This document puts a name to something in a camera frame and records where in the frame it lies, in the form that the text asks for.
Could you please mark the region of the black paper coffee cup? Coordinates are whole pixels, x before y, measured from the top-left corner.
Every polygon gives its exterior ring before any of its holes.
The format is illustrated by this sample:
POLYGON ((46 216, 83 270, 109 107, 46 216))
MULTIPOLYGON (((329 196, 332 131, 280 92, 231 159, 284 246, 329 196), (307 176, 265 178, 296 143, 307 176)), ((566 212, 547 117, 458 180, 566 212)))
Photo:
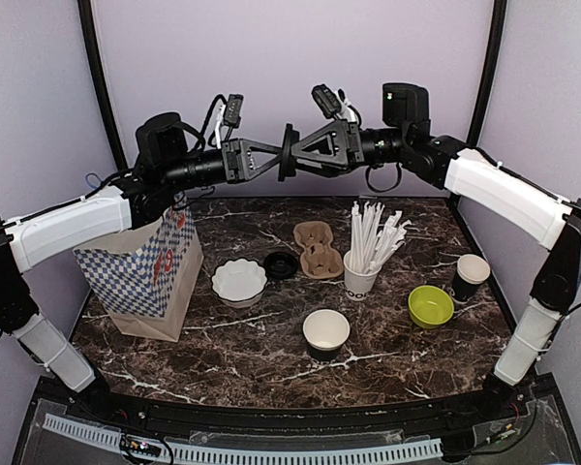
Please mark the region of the black paper coffee cup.
POLYGON ((351 327, 340 312, 320 309, 306 317, 302 331, 310 357, 319 362, 329 362, 339 355, 350 336, 351 327))

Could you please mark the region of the black coffee cup lid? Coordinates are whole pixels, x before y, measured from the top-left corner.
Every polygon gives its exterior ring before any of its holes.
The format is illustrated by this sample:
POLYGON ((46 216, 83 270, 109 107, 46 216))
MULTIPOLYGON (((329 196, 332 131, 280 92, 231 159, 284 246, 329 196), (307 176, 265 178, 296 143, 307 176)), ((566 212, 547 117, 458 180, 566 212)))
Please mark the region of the black coffee cup lid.
POLYGON ((278 170, 278 181, 284 182, 287 178, 296 177, 296 160, 292 155, 292 147, 299 142, 299 132, 290 123, 286 124, 283 136, 281 159, 278 170))

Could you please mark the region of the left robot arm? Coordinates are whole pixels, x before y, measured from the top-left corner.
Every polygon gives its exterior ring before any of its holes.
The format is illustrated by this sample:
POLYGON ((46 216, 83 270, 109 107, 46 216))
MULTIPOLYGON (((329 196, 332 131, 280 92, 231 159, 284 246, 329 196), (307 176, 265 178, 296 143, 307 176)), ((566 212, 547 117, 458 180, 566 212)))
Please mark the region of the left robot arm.
POLYGON ((281 148, 249 139, 206 138, 176 112, 147 120, 136 131, 133 168, 110 175, 92 192, 36 213, 0 217, 0 332, 20 346, 73 393, 96 422, 117 414, 104 379, 42 313, 23 278, 35 265, 92 239, 148 225, 182 191, 254 179, 281 160, 281 148))

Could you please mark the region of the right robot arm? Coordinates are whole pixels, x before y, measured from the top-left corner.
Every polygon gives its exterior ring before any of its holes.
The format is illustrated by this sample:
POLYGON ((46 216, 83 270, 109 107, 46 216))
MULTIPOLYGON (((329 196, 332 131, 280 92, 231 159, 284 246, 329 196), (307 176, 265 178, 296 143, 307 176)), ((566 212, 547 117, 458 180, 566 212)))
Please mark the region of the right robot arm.
POLYGON ((312 97, 328 124, 303 138, 285 129, 278 178, 307 171, 332 178, 361 167, 393 163, 424 182, 468 198, 533 237, 549 255, 536 276, 530 300, 492 384, 475 399, 485 420, 497 419, 512 403, 508 386, 521 382, 540 352, 575 310, 581 284, 581 199, 568 199, 537 186, 458 139, 430 134, 429 93, 410 83, 382 87, 382 129, 363 129, 343 114, 343 102, 324 84, 312 97))

